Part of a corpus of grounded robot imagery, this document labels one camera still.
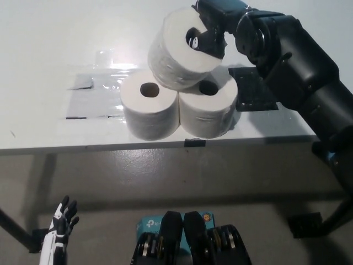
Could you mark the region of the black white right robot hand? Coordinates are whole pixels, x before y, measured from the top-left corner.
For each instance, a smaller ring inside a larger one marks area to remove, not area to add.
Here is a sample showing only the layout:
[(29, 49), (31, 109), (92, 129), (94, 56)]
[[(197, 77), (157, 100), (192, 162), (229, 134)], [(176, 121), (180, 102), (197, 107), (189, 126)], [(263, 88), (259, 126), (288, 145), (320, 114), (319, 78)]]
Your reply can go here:
[(243, 1), (196, 1), (192, 5), (206, 28), (201, 32), (195, 27), (186, 33), (186, 43), (194, 50), (217, 59), (224, 58), (226, 32), (233, 34), (237, 25), (252, 7)]

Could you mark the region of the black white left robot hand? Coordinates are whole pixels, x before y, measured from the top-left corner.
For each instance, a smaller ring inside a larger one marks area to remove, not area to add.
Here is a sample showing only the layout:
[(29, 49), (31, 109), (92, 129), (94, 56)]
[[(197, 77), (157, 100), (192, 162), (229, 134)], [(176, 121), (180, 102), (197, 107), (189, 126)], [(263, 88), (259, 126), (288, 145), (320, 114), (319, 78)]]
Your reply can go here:
[(67, 264), (69, 237), (74, 226), (79, 222), (77, 211), (77, 201), (70, 201), (69, 196), (66, 195), (59, 203), (44, 237), (39, 265)]

